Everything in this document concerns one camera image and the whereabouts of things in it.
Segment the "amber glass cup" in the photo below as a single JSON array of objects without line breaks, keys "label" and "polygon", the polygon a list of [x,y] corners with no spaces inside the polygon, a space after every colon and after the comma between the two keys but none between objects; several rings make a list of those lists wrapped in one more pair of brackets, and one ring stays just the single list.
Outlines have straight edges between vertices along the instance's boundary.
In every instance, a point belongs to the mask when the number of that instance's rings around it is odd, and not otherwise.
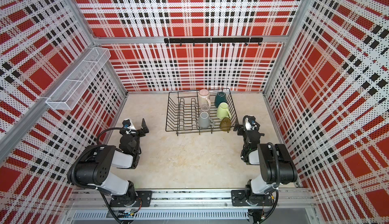
[{"label": "amber glass cup", "polygon": [[219,125],[219,128],[221,131],[229,132],[231,130],[231,126],[231,120],[229,118],[223,118]]}]

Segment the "light green mug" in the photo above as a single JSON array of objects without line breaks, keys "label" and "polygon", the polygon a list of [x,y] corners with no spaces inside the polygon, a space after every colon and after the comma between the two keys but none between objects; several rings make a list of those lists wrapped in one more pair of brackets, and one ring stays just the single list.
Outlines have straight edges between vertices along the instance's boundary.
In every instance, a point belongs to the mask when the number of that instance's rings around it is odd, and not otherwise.
[{"label": "light green mug", "polygon": [[219,104],[217,108],[217,118],[223,120],[224,118],[232,118],[232,114],[229,110],[229,105],[226,102]]}]

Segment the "black wire dish rack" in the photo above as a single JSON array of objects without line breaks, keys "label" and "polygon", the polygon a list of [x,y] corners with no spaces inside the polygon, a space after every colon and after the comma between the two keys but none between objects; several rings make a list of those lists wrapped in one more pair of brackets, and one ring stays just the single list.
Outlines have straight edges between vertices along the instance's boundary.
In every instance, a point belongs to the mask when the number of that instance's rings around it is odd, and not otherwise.
[{"label": "black wire dish rack", "polygon": [[217,107],[214,105],[214,101],[217,93],[223,92],[226,94],[227,104],[232,114],[231,130],[236,131],[235,127],[239,125],[239,120],[230,89],[217,88],[210,89],[209,92],[211,100],[209,118],[215,121],[214,126],[210,126],[209,128],[201,128],[199,126],[201,113],[199,90],[171,91],[168,94],[165,130],[167,132],[175,132],[176,135],[221,131],[220,123],[222,120],[217,117]]}]

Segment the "white grey-handled mug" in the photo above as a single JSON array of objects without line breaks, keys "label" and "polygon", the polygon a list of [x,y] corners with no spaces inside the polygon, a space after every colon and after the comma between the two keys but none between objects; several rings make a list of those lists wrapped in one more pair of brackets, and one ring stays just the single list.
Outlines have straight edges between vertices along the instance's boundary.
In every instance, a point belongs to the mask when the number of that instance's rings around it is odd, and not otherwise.
[{"label": "white grey-handled mug", "polygon": [[208,112],[203,111],[199,115],[199,127],[201,129],[207,129],[215,126],[215,121],[210,118]]}]

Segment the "dark green mug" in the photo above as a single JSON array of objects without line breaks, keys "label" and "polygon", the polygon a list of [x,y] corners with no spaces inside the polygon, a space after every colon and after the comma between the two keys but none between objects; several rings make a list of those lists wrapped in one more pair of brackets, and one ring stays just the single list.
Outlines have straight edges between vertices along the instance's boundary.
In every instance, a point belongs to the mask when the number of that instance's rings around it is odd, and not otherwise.
[{"label": "dark green mug", "polygon": [[224,91],[218,91],[215,96],[214,105],[216,108],[218,108],[219,105],[223,102],[227,103],[227,95]]}]

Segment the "clear glass cup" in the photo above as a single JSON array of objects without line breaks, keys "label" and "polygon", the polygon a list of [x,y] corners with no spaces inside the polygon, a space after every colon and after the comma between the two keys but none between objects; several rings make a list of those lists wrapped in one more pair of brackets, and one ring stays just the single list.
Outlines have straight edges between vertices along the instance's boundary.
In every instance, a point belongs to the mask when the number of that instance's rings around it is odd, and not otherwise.
[{"label": "clear glass cup", "polygon": [[203,104],[200,106],[201,112],[209,112],[210,107],[207,104]]}]

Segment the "purple iridescent mug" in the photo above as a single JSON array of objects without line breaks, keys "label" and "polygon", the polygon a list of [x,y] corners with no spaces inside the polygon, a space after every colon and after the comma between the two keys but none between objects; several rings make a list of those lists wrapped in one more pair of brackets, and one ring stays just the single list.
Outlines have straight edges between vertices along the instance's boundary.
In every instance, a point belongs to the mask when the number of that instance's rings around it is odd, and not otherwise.
[{"label": "purple iridescent mug", "polygon": [[202,89],[198,92],[199,107],[203,104],[209,105],[211,108],[210,92],[207,89]]}]

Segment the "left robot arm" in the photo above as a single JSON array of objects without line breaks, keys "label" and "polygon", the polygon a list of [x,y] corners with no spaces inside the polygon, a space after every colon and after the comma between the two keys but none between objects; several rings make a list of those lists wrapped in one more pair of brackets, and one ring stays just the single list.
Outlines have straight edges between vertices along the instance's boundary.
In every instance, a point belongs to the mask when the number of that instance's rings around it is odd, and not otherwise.
[{"label": "left robot arm", "polygon": [[103,134],[113,130],[121,134],[119,147],[100,144],[86,147],[70,167],[67,178],[79,188],[98,190],[103,196],[115,197],[120,202],[119,206],[133,206],[141,201],[134,183],[118,177],[110,169],[137,167],[141,155],[140,138],[149,133],[149,129],[145,120],[142,120],[141,128],[136,129],[131,119],[125,119],[122,127],[100,132],[96,141],[99,142]]}]

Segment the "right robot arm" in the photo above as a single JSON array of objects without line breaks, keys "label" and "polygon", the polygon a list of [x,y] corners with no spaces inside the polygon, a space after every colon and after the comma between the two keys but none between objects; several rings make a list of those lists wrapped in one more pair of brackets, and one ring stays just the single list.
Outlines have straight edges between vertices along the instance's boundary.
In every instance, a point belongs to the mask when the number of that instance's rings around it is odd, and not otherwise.
[{"label": "right robot arm", "polygon": [[297,169],[286,146],[260,142],[263,133],[254,116],[244,116],[243,123],[234,127],[244,140],[241,160],[260,167],[260,175],[248,180],[244,191],[232,191],[233,206],[273,205],[271,194],[280,185],[297,181]]}]

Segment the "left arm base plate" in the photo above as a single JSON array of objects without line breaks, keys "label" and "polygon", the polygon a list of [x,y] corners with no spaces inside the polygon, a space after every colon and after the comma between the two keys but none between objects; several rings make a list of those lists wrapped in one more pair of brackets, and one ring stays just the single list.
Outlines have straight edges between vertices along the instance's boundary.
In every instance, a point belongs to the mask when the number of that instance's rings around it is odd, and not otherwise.
[{"label": "left arm base plate", "polygon": [[149,207],[152,198],[152,191],[135,191],[135,195],[130,197],[129,195],[112,196],[109,206],[110,207]]}]

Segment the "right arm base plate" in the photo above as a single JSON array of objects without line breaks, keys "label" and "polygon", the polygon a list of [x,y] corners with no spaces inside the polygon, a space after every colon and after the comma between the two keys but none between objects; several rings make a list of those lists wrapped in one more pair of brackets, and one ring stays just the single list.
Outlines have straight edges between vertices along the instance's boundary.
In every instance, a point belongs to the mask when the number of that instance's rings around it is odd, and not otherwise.
[{"label": "right arm base plate", "polygon": [[252,207],[262,207],[262,206],[272,206],[273,201],[270,195],[256,195],[242,190],[232,190],[231,191],[232,204],[235,207],[241,206],[252,206]]}]

